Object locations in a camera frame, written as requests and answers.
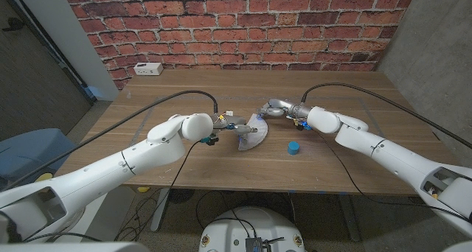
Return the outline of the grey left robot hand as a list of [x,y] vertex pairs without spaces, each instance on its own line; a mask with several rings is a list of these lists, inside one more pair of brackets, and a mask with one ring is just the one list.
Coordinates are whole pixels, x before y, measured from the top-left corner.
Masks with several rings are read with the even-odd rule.
[[231,130],[242,140],[247,140],[250,133],[258,132],[258,129],[256,127],[250,127],[249,123],[242,116],[215,113],[210,117],[213,121],[212,135],[214,136],[217,136],[223,130]]

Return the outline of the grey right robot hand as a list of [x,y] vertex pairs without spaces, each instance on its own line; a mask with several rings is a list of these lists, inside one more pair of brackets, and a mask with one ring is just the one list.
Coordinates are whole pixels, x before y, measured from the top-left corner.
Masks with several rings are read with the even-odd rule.
[[308,117],[311,108],[304,104],[294,103],[282,99],[270,99],[261,108],[257,109],[257,113],[261,116],[289,116],[295,119],[304,119]]

